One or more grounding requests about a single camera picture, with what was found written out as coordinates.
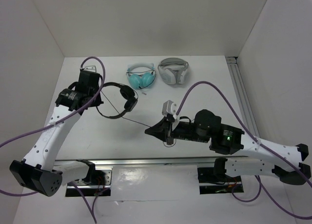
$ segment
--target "black headphones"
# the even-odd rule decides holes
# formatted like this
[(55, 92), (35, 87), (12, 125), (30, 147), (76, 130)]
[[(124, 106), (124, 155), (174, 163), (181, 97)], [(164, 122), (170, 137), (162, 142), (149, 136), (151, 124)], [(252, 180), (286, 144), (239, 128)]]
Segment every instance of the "black headphones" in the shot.
[(127, 102), (124, 105), (124, 109), (125, 110), (123, 110), (118, 115), (115, 115), (115, 116), (105, 116), (105, 115), (101, 114), (98, 111), (100, 113), (100, 115), (105, 117), (105, 118), (108, 118), (108, 119), (118, 119), (118, 118), (123, 117), (127, 112), (131, 112), (132, 109), (137, 104), (137, 98), (135, 98), (136, 94), (135, 94), (134, 90), (131, 87), (127, 86), (127, 85), (116, 83), (116, 82), (112, 82), (112, 81), (111, 82), (106, 82), (103, 87), (106, 87), (106, 86), (116, 86), (116, 87), (120, 88), (120, 93), (121, 93), (122, 97), (127, 100)]

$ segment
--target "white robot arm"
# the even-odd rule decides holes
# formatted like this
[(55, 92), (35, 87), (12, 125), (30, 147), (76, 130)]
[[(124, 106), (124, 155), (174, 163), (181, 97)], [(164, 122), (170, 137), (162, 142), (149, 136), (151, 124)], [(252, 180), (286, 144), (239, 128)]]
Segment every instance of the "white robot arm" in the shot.
[[(304, 144), (286, 146), (267, 140), (258, 139), (255, 142), (249, 135), (239, 128), (221, 123), (221, 118), (204, 109), (199, 111), (194, 122), (180, 121), (176, 115), (177, 106), (172, 101), (163, 105), (164, 118), (156, 125), (145, 130), (168, 145), (174, 139), (189, 140), (201, 143), (210, 142), (209, 149), (222, 155), (231, 155), (231, 158), (217, 158), (214, 163), (214, 175), (219, 178), (236, 177), (239, 175), (268, 175), (277, 177), (281, 182), (293, 185), (302, 185), (305, 180), (286, 162), (260, 146), (265, 144), (280, 156), (287, 159), (307, 178), (311, 177), (309, 165), (303, 161), (309, 154)], [(246, 156), (248, 160), (238, 161), (234, 156)]]
[[(54, 166), (63, 142), (83, 111), (59, 124), (56, 124), (56, 121), (72, 114), (87, 103), (99, 90), (100, 78), (98, 73), (81, 70), (78, 82), (59, 94), (56, 107), (48, 122), (48, 125), (52, 124), (54, 127), (43, 131), (21, 162), (11, 163), (10, 171), (20, 185), (46, 196), (52, 196), (61, 185), (73, 180), (82, 179), (85, 183), (91, 183), (98, 177), (104, 176), (102, 171), (95, 170), (95, 165), (86, 160)], [(96, 107), (102, 103), (100, 95), (97, 95), (89, 107)]]

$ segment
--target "white table surface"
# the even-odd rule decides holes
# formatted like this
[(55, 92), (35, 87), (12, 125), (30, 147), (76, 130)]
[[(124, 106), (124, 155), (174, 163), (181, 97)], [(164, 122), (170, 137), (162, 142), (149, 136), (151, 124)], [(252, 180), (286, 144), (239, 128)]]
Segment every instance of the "white table surface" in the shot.
[[(128, 64), (151, 62), (155, 66), (166, 57), (100, 57), (106, 68), (105, 81), (129, 84), (125, 75)], [(210, 81), (218, 86), (229, 99), (234, 109), (241, 116), (232, 80), (224, 56), (182, 56), (190, 64), (190, 76), (184, 85), (165, 84), (160, 75), (156, 77), (152, 88), (145, 89), (146, 95), (138, 91), (139, 100), (132, 112), (125, 117), (154, 125), (162, 119), (162, 105), (167, 100), (180, 104), (187, 89), (197, 81)], [(55, 93), (51, 102), (50, 113), (54, 102), (62, 89), (78, 80), (79, 67), (84, 58), (65, 58)], [(90, 60), (85, 65), (96, 65)], [(116, 87), (103, 89), (107, 97), (118, 110), (122, 111), (125, 99)], [(99, 109), (106, 115), (115, 115), (115, 110), (104, 97)], [(222, 117), (222, 123), (239, 127), (239, 124), (219, 94), (208, 85), (196, 87), (189, 95), (181, 116), (191, 119), (201, 109), (208, 109)], [(209, 150), (209, 144), (189, 141), (177, 141), (172, 148), (165, 148), (162, 142), (145, 135), (145, 126), (124, 119), (109, 120), (101, 117), (95, 108), (85, 111), (71, 130), (59, 151), (59, 160), (66, 159), (125, 159), (125, 158), (165, 158), (165, 157), (203, 157), (215, 156)]]

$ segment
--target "headphones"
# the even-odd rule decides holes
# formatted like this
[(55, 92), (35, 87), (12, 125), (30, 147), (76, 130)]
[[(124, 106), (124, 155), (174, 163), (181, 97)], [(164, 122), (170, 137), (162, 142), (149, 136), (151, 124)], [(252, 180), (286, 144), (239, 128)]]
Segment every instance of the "headphones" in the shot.
[[(138, 67), (146, 67), (150, 70), (144, 72), (132, 72), (132, 70)], [(135, 63), (128, 65), (126, 75), (133, 89), (143, 89), (154, 82), (156, 71), (153, 63)]]
[(97, 111), (99, 112), (99, 114), (105, 118), (108, 118), (108, 119), (118, 119), (118, 118), (123, 117), (123, 115), (125, 115), (127, 112), (131, 112), (132, 109), (137, 104), (137, 98), (135, 98), (134, 90), (132, 90), (132, 88), (127, 86), (127, 85), (116, 83), (116, 82), (106, 82), (103, 87), (106, 87), (106, 86), (116, 86), (116, 87), (120, 88), (120, 93), (121, 93), (122, 97), (127, 100), (127, 102), (124, 105), (125, 110), (123, 110), (118, 115), (105, 116), (105, 115), (100, 113), (100, 111), (98, 110), (98, 107), (97, 107)]
[(189, 63), (180, 58), (166, 58), (158, 65), (162, 80), (167, 84), (183, 84), (188, 74)]

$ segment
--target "white enclosure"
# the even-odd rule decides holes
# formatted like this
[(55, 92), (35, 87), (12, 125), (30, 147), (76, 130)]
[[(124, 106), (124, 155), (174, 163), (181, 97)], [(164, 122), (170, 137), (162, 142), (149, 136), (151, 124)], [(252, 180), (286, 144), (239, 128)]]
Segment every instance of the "white enclosure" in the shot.
[[(138, 92), (138, 104), (126, 117), (148, 125), (162, 118), (165, 101), (179, 104), (186, 90), (201, 80), (216, 84), (241, 117), (240, 96), (225, 59), (238, 57), (260, 136), (286, 145), (312, 143), (312, 0), (0, 0), (0, 21), (0, 143), (44, 126), (58, 93), (77, 80), (87, 56), (101, 58), (106, 81), (124, 84), (129, 63), (157, 65), (170, 56), (190, 63), (191, 76), (184, 86), (173, 88), (157, 77), (146, 95)], [(88, 64), (99, 68), (95, 61)], [(105, 92), (122, 110), (119, 91), (109, 87)], [(202, 108), (239, 127), (220, 96), (204, 85), (194, 89), (182, 114), (193, 118)], [(114, 114), (107, 102), (100, 109)], [(144, 129), (124, 119), (103, 119), (89, 109), (58, 159), (216, 156), (207, 144), (178, 141), (165, 148)], [(0, 189), (27, 192), (8, 167), (12, 160), (21, 160), (38, 137), (0, 149)], [(311, 156), (307, 161), (312, 164)], [(251, 204), (239, 203), (230, 194), (199, 195), (196, 166), (115, 172), (111, 197), (99, 198), (96, 205), (98, 223), (311, 223), (289, 217), (265, 193)], [(134, 183), (124, 183), (125, 173), (136, 175)], [(307, 185), (284, 185), (266, 177), (263, 183), (286, 209), (311, 215)], [(243, 184), (240, 197), (252, 198), (256, 180), (244, 176)], [(51, 198), (0, 194), (1, 223), (92, 223), (82, 199), (64, 194), (65, 187)]]

